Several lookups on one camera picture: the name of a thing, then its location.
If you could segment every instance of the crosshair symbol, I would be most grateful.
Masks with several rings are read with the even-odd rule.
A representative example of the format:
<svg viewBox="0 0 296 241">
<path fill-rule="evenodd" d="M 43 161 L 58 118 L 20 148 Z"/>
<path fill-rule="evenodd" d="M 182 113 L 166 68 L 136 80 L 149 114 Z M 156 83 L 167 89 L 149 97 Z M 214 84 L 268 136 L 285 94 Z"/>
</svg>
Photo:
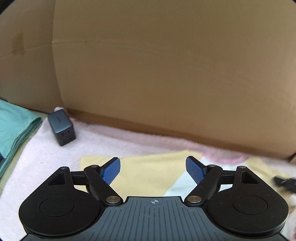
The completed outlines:
<svg viewBox="0 0 296 241">
<path fill-rule="evenodd" d="M 151 201 L 151 203 L 153 203 L 154 205 L 155 204 L 157 204 L 157 203 L 159 203 L 160 201 L 158 201 L 158 200 L 156 200 L 156 199 L 153 199 L 152 201 Z"/>
</svg>

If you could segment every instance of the gray charging block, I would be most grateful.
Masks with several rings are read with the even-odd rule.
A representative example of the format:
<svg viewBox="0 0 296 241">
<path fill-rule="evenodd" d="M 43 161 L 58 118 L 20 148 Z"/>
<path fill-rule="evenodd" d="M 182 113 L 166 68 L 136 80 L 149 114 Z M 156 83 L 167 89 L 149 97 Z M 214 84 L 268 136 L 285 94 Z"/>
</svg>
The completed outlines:
<svg viewBox="0 0 296 241">
<path fill-rule="evenodd" d="M 54 136 L 60 146 L 76 139 L 73 123 L 64 110 L 57 110 L 47 116 Z"/>
</svg>

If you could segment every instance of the folded teal towel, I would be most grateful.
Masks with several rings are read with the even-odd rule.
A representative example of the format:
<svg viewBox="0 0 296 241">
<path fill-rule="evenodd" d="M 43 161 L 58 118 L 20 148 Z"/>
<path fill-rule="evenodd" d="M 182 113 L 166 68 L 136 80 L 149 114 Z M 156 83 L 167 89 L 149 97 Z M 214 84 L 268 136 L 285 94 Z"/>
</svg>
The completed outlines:
<svg viewBox="0 0 296 241">
<path fill-rule="evenodd" d="M 31 111 L 0 100 L 0 178 L 19 146 L 41 123 Z"/>
</svg>

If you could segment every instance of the gray gripper base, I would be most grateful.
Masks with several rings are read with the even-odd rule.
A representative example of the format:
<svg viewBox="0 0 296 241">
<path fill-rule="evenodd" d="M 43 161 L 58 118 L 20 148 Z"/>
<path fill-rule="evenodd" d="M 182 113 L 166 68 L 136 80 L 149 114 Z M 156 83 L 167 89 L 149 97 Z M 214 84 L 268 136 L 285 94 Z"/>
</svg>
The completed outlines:
<svg viewBox="0 0 296 241">
<path fill-rule="evenodd" d="M 27 235 L 23 241 L 44 241 Z M 60 241 L 250 241 L 217 228 L 203 209 L 185 206 L 179 197 L 130 197 L 108 207 L 89 229 Z M 286 241 L 276 234 L 257 241 Z"/>
</svg>

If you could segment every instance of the cardboard wall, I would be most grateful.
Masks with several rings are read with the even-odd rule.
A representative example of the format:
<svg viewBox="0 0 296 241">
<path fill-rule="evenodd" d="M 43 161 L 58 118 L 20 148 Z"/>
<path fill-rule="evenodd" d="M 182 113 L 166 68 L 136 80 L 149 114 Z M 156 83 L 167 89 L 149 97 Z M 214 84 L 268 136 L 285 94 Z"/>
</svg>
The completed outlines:
<svg viewBox="0 0 296 241">
<path fill-rule="evenodd" d="M 52 43 L 67 108 L 252 153 L 296 151 L 291 0 L 57 0 Z"/>
<path fill-rule="evenodd" d="M 52 57 L 55 0 L 16 0 L 0 15 L 0 97 L 36 110 L 62 106 Z"/>
</svg>

